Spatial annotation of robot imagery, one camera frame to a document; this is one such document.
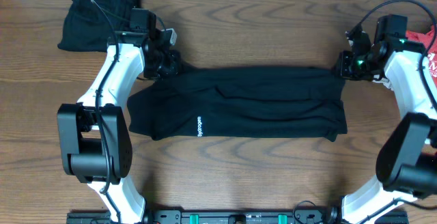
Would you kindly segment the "black t-shirt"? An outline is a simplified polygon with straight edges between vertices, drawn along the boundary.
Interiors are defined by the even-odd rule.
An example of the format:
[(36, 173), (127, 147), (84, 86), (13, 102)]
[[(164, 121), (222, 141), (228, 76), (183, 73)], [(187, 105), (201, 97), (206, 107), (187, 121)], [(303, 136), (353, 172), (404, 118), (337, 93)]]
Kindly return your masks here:
[(155, 81), (127, 102), (130, 132), (167, 137), (312, 138), (335, 141), (348, 125), (345, 81), (327, 69), (194, 69)]

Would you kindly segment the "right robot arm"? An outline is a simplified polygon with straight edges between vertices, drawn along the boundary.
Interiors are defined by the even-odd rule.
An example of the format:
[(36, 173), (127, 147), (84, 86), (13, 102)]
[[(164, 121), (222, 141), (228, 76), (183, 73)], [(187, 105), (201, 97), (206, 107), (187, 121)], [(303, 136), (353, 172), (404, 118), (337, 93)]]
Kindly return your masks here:
[(401, 115), (375, 176), (341, 200), (339, 222), (377, 223), (402, 204), (421, 208), (417, 200), (436, 194), (436, 157), (422, 151), (436, 146), (436, 85), (428, 63), (423, 44), (393, 37), (339, 58), (340, 76), (388, 85)]

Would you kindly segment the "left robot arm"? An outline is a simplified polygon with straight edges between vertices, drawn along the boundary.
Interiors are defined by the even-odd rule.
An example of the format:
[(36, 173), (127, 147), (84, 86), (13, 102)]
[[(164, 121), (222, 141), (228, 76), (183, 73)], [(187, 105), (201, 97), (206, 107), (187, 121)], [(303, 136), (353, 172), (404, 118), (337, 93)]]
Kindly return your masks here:
[(90, 223), (149, 223), (146, 200), (130, 177), (132, 143), (124, 109), (140, 74), (147, 79), (173, 76), (178, 57), (170, 51), (174, 29), (117, 31), (89, 89), (57, 112), (61, 161), (66, 174), (94, 190), (108, 214)]

